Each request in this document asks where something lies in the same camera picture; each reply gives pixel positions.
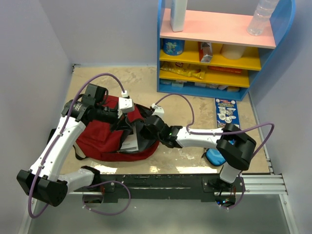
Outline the white coffee photo notebook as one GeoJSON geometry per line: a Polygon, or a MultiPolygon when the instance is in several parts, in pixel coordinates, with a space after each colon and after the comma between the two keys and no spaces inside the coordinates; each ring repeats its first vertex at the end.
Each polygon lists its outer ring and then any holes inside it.
{"type": "Polygon", "coordinates": [[[135,152],[138,151],[137,131],[133,127],[131,131],[126,132],[126,137],[123,140],[120,148],[121,152],[135,152]]]}

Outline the red backpack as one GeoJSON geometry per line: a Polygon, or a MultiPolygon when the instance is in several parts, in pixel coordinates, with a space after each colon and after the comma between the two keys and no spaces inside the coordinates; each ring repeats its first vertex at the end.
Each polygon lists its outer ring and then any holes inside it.
{"type": "MultiPolygon", "coordinates": [[[[118,108],[118,97],[115,96],[101,95],[95,101],[92,99],[88,101],[85,94],[79,95],[79,98],[81,103],[95,104],[96,108],[118,108]]],[[[147,159],[156,151],[159,145],[157,140],[145,139],[139,134],[143,126],[143,120],[151,115],[151,108],[135,104],[135,110],[125,118],[127,129],[121,131],[110,131],[108,123],[97,120],[91,121],[75,141],[76,158],[78,160],[92,158],[106,162],[131,162],[147,159]],[[131,131],[133,127],[136,127],[138,151],[121,152],[120,148],[126,137],[126,132],[131,131]]]]}

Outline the blue pencil case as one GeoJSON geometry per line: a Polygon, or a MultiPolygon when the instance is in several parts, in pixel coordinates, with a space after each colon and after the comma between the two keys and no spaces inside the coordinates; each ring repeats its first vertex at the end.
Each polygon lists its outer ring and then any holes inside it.
{"type": "Polygon", "coordinates": [[[225,158],[216,149],[205,149],[202,158],[215,167],[222,166],[226,162],[225,158]]]}

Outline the blue comic paperback book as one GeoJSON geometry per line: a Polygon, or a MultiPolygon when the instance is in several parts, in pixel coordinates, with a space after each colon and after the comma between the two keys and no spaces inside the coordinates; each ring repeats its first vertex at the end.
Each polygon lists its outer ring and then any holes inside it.
{"type": "Polygon", "coordinates": [[[214,102],[217,128],[222,128],[226,124],[234,124],[240,128],[237,102],[235,100],[219,98],[215,98],[214,102]]]}

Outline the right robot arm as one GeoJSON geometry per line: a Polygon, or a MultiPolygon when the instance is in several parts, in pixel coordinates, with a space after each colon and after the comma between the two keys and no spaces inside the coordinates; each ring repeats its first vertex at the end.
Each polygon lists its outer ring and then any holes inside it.
{"type": "Polygon", "coordinates": [[[159,116],[145,119],[140,134],[157,140],[168,148],[199,147],[218,150],[225,159],[218,188],[229,191],[242,171],[249,169],[254,157],[256,141],[233,124],[217,129],[190,129],[188,126],[168,126],[159,116]]]}

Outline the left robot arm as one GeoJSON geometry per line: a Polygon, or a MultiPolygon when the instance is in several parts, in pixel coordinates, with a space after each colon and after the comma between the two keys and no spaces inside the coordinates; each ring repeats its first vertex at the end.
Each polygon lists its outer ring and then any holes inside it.
{"type": "Polygon", "coordinates": [[[96,191],[101,186],[99,170],[83,166],[74,173],[60,175],[65,158],[75,141],[93,120],[116,123],[120,119],[117,109],[104,107],[108,90],[88,84],[84,94],[67,102],[61,112],[59,124],[46,148],[27,171],[20,170],[17,181],[32,198],[51,206],[58,206],[72,191],[86,187],[96,191]]]}

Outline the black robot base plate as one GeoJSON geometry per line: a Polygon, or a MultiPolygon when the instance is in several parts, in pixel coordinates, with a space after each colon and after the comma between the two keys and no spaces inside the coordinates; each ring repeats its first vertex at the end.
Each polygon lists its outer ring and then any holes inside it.
{"type": "Polygon", "coordinates": [[[101,187],[80,188],[76,192],[84,195],[103,195],[104,202],[128,199],[170,199],[200,200],[224,204],[229,198],[245,192],[242,178],[236,178],[232,187],[215,184],[218,174],[138,174],[100,175],[98,182],[106,182],[101,187]]]}

